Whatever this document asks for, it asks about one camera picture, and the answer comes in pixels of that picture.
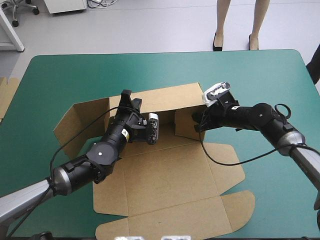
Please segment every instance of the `leg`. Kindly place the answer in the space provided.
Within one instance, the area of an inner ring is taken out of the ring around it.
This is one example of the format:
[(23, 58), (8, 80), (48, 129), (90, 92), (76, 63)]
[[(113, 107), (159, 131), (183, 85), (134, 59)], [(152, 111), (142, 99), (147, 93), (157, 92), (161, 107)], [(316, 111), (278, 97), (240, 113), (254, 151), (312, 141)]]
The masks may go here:
[(270, 0), (256, 0), (254, 7), (254, 19), (253, 19), (253, 28), (250, 37), (250, 49), (257, 50), (258, 49), (258, 37), (259, 31), (264, 21), (266, 12), (269, 7)]
[(37, 9), (38, 7), (36, 5), (31, 5), (31, 4), (19, 4), (20, 7), (28, 7), (32, 9)]
[(17, 16), (16, 16), (16, 12), (17, 12), (17, 6), (14, 5), (13, 8), (12, 8), (12, 16), (13, 16), (13, 20), (14, 21), (18, 21), (17, 20)]
[(216, 1), (216, 31), (214, 45), (222, 47), (224, 43), (224, 25), (231, 0)]

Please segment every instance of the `chair base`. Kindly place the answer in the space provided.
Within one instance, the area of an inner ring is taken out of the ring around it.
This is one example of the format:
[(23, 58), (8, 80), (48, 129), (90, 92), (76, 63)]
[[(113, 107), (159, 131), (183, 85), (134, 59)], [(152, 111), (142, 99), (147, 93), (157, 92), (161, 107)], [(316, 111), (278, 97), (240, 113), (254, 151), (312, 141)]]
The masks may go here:
[(4, 1), (1, 5), (1, 8), (3, 11), (6, 11), (8, 9), (12, 10), (12, 26), (17, 27), (19, 25), (18, 19), (17, 19), (17, 9), (19, 7), (27, 7), (31, 8), (33, 14), (38, 15), (39, 14), (39, 9), (36, 5), (31, 5), (31, 0), (8, 0)]

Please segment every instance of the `white cabinet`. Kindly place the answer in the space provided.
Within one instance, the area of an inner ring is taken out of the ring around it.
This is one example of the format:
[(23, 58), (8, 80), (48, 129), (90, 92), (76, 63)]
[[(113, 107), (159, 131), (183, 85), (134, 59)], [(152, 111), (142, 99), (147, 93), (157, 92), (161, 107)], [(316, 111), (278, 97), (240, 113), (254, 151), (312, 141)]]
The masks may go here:
[(44, 0), (44, 2), (51, 14), (87, 8), (87, 0)]

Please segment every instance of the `black high heel shoe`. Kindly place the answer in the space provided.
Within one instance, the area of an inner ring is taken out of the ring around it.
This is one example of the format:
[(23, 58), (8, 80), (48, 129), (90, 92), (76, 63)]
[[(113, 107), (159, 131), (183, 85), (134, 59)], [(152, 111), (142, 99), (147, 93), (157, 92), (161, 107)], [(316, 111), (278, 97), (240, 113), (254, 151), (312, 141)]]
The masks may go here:
[(251, 50), (251, 48), (250, 48), (250, 37), (251, 37), (251, 34), (249, 35), (249, 50)]
[(222, 46), (215, 46), (215, 39), (216, 39), (216, 34), (214, 34), (214, 39), (213, 39), (213, 44), (212, 44), (212, 50), (214, 52), (221, 52), (222, 51)]

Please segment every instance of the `cardboard box on floor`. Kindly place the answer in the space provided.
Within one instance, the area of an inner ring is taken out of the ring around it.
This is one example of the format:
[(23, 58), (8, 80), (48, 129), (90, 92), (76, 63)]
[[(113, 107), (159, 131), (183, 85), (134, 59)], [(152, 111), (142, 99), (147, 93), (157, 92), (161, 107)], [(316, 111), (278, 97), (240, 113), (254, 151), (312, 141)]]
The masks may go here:
[(20, 81), (17, 78), (0, 77), (0, 123), (4, 119), (9, 105), (16, 94)]
[[(143, 236), (146, 240), (167, 235), (207, 239), (232, 233), (250, 219), (255, 197), (249, 191), (220, 196), (245, 178), (238, 166), (221, 166), (205, 155), (195, 132), (192, 113), (206, 107), (198, 83), (133, 93), (142, 99), (141, 113), (159, 115), (156, 145), (128, 143), (122, 159), (105, 181), (94, 184), (97, 213), (127, 216), (98, 226), (98, 240), (117, 236)], [(106, 109), (118, 106), (120, 96), (74, 104), (54, 132), (66, 142)], [(72, 159), (87, 139), (103, 135), (110, 112), (64, 150)], [(238, 162), (230, 145), (205, 143), (218, 161)]]

